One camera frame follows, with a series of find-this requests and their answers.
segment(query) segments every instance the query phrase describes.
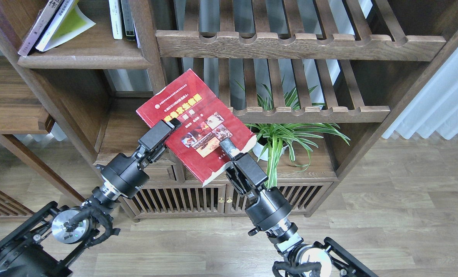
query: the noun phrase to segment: wooden floor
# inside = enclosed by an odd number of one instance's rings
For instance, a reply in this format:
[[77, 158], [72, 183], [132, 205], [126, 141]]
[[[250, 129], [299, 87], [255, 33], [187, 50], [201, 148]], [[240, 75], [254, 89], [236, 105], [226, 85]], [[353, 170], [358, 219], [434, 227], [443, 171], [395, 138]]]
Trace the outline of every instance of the wooden floor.
[[[100, 185], [69, 142], [27, 145], [80, 193]], [[68, 203], [1, 147], [0, 189], [33, 210]], [[88, 249], [75, 277], [271, 276], [279, 260], [265, 235], [248, 237], [247, 217], [114, 216], [120, 236]], [[306, 242], [329, 236], [381, 277], [458, 277], [458, 139], [381, 140], [312, 217], [291, 221]], [[18, 224], [0, 222], [0, 239]], [[44, 244], [55, 258], [71, 251], [52, 240]]]

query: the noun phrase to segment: slatted cabinet door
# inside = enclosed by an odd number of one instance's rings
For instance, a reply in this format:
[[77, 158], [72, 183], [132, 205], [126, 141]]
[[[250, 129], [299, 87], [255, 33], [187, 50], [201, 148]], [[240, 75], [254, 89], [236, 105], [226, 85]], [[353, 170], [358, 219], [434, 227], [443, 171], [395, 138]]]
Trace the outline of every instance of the slatted cabinet door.
[[224, 212], [225, 185], [146, 186], [127, 200], [136, 219], [214, 216]]
[[[306, 214], [331, 184], [331, 182], [279, 184], [278, 188], [291, 203], [293, 207], [291, 214]], [[244, 210], [248, 206], [247, 198], [240, 197], [232, 185], [227, 185], [225, 214], [245, 214]]]

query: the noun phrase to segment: book cover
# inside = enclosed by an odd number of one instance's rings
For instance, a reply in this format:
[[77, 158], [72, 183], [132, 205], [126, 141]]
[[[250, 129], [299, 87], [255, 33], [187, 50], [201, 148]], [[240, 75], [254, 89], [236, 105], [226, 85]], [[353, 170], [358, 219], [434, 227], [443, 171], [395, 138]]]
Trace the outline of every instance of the book cover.
[[55, 16], [51, 23], [49, 23], [48, 28], [42, 35], [41, 39], [36, 45], [36, 49], [39, 51], [47, 51], [50, 48], [48, 47], [48, 43], [51, 40], [51, 37], [56, 33], [60, 25], [63, 23], [64, 19], [70, 13], [71, 10], [74, 9], [78, 0], [64, 0], [63, 4], [60, 6], [60, 9], [56, 12]]
[[221, 140], [230, 137], [243, 153], [256, 143], [256, 135], [192, 70], [150, 98], [137, 114], [150, 127], [172, 118], [182, 122], [166, 145], [204, 186], [229, 166], [229, 158], [219, 147]]
[[22, 46], [18, 50], [19, 55], [27, 57], [62, 3], [63, 0], [48, 0], [46, 6], [39, 11], [37, 19], [30, 28], [29, 33], [25, 36]]
[[123, 14], [123, 23], [127, 40], [135, 40], [134, 20], [128, 0], [121, 0], [121, 13]]
[[121, 22], [120, 0], [109, 0], [109, 14], [114, 39], [123, 39], [123, 23]]

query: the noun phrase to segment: spider plant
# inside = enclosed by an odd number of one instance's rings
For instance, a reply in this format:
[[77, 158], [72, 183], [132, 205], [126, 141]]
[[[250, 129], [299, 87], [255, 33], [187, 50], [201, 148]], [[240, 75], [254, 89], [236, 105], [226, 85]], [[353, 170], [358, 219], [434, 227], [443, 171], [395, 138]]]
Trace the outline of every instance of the spider plant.
[[[273, 109], [273, 98], [272, 91], [265, 84], [262, 84], [268, 92], [267, 97], [258, 95], [258, 104], [265, 110]], [[317, 86], [309, 88], [308, 91], [311, 93]], [[298, 93], [296, 88], [284, 93], [285, 104], [287, 107], [292, 109], [300, 109]], [[312, 105], [324, 106], [324, 103], [313, 103]], [[318, 145], [310, 139], [322, 139], [323, 133], [329, 133], [330, 135], [338, 135], [342, 140], [349, 144], [350, 138], [339, 131], [340, 127], [335, 123], [254, 123], [246, 124], [249, 128], [252, 128], [254, 132], [257, 132], [257, 141], [261, 142], [261, 139], [266, 140], [261, 155], [268, 150], [268, 162], [266, 168], [266, 174], [268, 175], [268, 181], [265, 182], [266, 188], [277, 186], [277, 164], [279, 163], [282, 149], [287, 145], [289, 147], [289, 160], [293, 162], [296, 167], [303, 168], [298, 172], [303, 172], [308, 169], [311, 164], [311, 153], [313, 152], [312, 147], [318, 148]], [[308, 155], [308, 163], [296, 164], [296, 154], [294, 147], [303, 147]]]

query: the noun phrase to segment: red book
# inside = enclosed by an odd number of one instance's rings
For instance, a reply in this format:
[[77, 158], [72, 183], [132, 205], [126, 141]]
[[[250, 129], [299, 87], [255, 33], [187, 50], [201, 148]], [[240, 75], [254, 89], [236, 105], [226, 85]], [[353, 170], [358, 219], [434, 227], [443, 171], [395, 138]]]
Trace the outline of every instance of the red book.
[[166, 141], [193, 175], [206, 185], [227, 168], [229, 158], [219, 142], [230, 137], [243, 153], [256, 143], [252, 133], [210, 88], [188, 70], [137, 109], [149, 127], [177, 118], [182, 122]]

